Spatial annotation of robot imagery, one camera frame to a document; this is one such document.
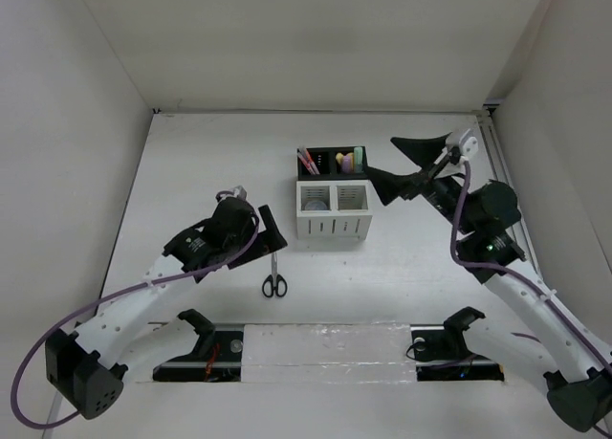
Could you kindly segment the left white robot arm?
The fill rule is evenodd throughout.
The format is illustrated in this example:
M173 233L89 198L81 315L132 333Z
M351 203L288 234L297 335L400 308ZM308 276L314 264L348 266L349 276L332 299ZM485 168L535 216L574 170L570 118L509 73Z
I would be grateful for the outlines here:
M127 373L156 366L166 353L142 329L165 306L191 291L208 274L235 269L286 248L268 206L254 208L228 191L215 211L176 234L135 291L108 296L108 306L71 333L54 330L44 340L48 381L92 420L120 396Z

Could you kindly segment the orange pen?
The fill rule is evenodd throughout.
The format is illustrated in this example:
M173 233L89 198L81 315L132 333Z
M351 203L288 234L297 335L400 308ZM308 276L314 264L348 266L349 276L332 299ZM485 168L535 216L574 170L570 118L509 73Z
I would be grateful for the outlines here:
M310 152L306 148L304 149L304 155L308 159L308 162L310 163L310 167L313 170L313 174L319 175L320 173L318 171L317 165L315 164Z

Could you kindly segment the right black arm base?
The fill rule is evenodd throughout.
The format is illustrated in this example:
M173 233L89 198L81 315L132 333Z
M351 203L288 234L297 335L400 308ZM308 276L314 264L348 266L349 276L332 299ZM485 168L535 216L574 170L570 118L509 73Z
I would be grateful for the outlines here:
M504 382L502 367L471 352L464 339L470 325L485 315L465 307L442 324L413 324L405 357L415 362L418 382Z

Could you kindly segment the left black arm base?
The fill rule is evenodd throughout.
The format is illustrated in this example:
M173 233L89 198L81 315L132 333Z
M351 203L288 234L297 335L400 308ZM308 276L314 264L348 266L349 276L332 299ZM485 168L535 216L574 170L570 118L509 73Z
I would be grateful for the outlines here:
M217 326L200 312L189 309L178 315L197 337L189 351L181 351L153 369L159 383L238 383L241 381L245 325Z

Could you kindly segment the green highlighter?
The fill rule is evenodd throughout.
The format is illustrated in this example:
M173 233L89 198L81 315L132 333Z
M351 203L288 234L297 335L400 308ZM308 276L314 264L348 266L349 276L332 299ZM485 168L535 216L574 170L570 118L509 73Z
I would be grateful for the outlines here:
M356 146L353 151L353 170L356 174L363 173L363 147Z

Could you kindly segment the yellow highlighter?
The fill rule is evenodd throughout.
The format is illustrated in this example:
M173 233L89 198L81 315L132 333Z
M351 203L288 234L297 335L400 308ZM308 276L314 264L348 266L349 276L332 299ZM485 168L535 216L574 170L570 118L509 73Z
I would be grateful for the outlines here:
M336 157L336 163L337 163L338 174L342 174L344 172L344 157L343 156L337 156Z

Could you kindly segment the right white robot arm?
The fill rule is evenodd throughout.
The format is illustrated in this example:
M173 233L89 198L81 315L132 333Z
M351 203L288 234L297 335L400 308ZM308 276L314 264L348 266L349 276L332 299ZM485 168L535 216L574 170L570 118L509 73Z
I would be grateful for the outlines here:
M451 224L453 262L498 296L531 331L502 332L485 314L465 307L434 338L415 337L406 353L442 369L477 356L519 375L546 398L568 427L597 429L611 413L611 346L562 303L509 236L521 213L507 184L470 190L470 161L478 151L471 129L433 139L392 138L418 171L396 175L370 165L363 171L382 204L424 197Z

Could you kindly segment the pink red pen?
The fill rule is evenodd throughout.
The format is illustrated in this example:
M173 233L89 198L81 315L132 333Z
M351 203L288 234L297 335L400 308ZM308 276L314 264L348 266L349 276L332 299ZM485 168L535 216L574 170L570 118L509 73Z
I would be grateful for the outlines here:
M307 153L305 153L302 149L298 149L297 157L311 175L317 175L317 169Z

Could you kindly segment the black handled scissors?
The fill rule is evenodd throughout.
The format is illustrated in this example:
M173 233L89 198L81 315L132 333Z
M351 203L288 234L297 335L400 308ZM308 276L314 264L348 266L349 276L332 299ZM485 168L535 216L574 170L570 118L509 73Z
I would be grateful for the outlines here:
M271 256L271 272L263 281L261 292L265 298L283 298L287 295L288 285L278 271L278 260L275 252Z

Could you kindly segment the pink highlighter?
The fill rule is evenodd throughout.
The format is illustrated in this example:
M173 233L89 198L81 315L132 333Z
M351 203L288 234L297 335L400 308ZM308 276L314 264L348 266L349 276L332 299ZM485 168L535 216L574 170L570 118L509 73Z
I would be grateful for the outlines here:
M353 170L353 153L347 153L347 154L343 154L343 153L338 153L336 155L337 156L343 156L344 157L344 172L343 174L352 174L354 172Z

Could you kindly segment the clear jar of clips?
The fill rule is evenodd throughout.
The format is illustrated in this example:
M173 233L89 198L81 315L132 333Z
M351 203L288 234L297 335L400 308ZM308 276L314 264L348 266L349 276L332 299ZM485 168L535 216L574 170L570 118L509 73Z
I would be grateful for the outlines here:
M328 209L328 206L325 201L322 200L312 200L308 201L304 205L304 211L325 211Z

